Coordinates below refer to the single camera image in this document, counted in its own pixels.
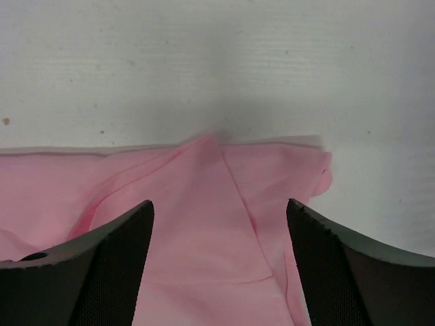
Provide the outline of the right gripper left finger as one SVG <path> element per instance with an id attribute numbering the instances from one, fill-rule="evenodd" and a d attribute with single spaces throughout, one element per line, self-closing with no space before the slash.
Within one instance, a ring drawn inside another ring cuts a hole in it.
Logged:
<path id="1" fill-rule="evenodd" d="M 132 325 L 154 224 L 146 200 L 20 261 L 1 262 L 1 324 Z"/>

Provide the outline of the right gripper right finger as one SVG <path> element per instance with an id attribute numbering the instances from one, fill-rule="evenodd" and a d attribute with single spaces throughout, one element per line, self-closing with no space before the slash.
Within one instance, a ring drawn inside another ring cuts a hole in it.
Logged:
<path id="1" fill-rule="evenodd" d="M 434 258 L 369 238 L 295 199 L 286 215 L 312 325 L 434 324 Z"/>

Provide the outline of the pink t shirt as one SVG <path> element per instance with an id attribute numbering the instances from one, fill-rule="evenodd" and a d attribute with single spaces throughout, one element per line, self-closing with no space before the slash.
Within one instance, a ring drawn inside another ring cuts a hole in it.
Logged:
<path id="1" fill-rule="evenodd" d="M 1 258 L 19 259 L 152 201 L 135 325 L 308 325 L 286 220 L 332 182 L 330 153 L 282 143 L 110 156 L 1 157 Z"/>

